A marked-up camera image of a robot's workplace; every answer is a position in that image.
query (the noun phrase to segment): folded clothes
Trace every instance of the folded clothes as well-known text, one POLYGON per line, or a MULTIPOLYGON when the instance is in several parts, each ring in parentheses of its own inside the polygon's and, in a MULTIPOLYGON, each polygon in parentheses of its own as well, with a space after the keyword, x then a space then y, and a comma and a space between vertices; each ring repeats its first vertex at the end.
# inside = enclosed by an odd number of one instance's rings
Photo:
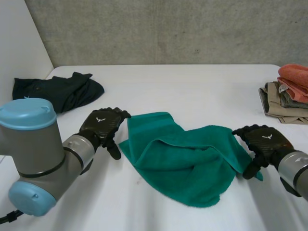
POLYGON ((278 70, 280 77, 308 88, 308 67, 298 64, 287 64, 278 70))
POLYGON ((259 89, 264 113, 269 116, 278 117, 281 123, 308 124, 308 110, 303 108, 284 108, 278 93, 277 82, 267 83, 264 88, 259 89))
POLYGON ((308 103, 308 89, 306 87, 297 85, 296 83, 293 83, 292 81, 289 81, 282 77, 278 77, 277 79, 281 84, 284 84, 288 87, 286 91, 290 95, 292 100, 301 103, 308 103))
POLYGON ((74 72, 71 78, 15 78, 13 100, 42 98, 52 103, 56 113, 66 112, 87 105, 104 93, 104 88, 91 77, 92 74, 74 72))
POLYGON ((184 131, 167 112, 137 115, 128 120, 128 140, 120 148, 153 188, 185 205, 207 207, 252 161, 231 132, 219 126, 184 131))
POLYGON ((300 103, 291 99, 290 95, 283 91, 280 93, 280 102, 282 107, 304 108, 308 109, 308 103, 300 103))

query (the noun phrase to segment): orange cloth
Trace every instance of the orange cloth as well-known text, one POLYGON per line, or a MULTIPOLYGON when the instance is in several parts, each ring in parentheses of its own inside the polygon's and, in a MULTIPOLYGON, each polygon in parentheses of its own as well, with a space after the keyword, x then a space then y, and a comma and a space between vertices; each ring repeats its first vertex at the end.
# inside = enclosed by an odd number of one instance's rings
POLYGON ((287 64, 278 71, 280 77, 308 88, 308 67, 298 64, 287 64))
POLYGON ((278 81, 289 87, 287 93, 291 99, 308 103, 308 67, 298 64, 287 64, 278 71, 278 81))

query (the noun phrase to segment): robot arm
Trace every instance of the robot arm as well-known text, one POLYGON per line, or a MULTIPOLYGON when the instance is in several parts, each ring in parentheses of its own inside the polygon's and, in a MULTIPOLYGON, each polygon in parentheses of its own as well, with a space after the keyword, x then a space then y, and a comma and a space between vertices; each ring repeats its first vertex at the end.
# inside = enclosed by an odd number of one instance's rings
POLYGON ((233 132, 255 152, 255 158, 243 173, 245 179, 252 178, 261 167, 274 165, 285 189, 308 201, 308 155, 297 151, 276 129, 267 126, 246 126, 233 132))
POLYGON ((43 99, 21 99, 0 107, 0 146, 12 156, 20 175, 9 190, 18 209, 2 222, 25 213, 45 215, 75 181, 89 170, 98 147, 106 147, 114 159, 121 154, 113 138, 121 123, 130 118, 119 108, 93 111, 79 132, 62 143, 56 114, 43 99))

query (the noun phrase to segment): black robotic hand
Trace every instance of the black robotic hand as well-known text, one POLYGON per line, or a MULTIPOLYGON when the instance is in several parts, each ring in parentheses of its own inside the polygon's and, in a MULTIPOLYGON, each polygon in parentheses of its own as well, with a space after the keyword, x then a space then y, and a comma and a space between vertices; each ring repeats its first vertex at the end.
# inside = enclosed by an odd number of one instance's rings
POLYGON ((118 160, 121 158, 121 152, 113 138, 126 118, 131 118, 130 114, 117 107, 115 109, 108 107, 95 110, 82 124, 79 132, 91 132, 94 134, 98 145, 107 148, 113 159, 118 160))
POLYGON ((243 173, 245 179, 254 177, 261 167, 275 165, 281 153, 294 150, 292 144, 278 130, 266 125, 246 126, 233 131, 232 134, 240 136, 249 150, 256 154, 243 173))

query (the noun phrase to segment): white logo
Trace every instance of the white logo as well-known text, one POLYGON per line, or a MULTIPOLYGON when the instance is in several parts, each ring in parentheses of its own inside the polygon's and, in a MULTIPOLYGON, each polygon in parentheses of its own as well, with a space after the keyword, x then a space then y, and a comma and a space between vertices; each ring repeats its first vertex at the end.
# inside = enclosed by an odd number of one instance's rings
POLYGON ((105 119, 96 118, 98 122, 104 121, 105 119))
POLYGON ((271 134, 270 136, 262 136, 263 138, 265 138, 265 139, 271 139, 271 137, 272 137, 273 135, 271 134))

